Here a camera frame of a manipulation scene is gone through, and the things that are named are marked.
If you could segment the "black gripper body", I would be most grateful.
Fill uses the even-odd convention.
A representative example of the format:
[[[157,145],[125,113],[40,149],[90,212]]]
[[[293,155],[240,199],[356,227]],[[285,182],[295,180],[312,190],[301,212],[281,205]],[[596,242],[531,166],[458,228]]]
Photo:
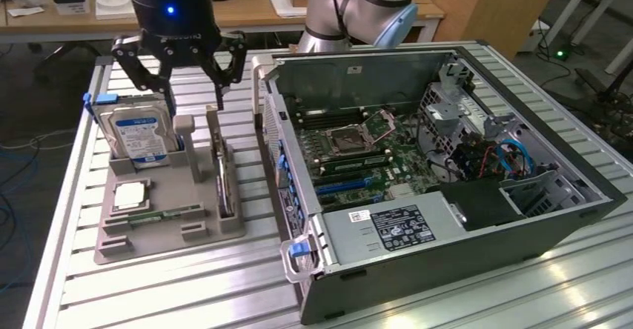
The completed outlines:
[[[190,49],[208,57],[219,48],[221,36],[211,0],[132,0],[140,29],[138,43],[170,67],[197,64]]]

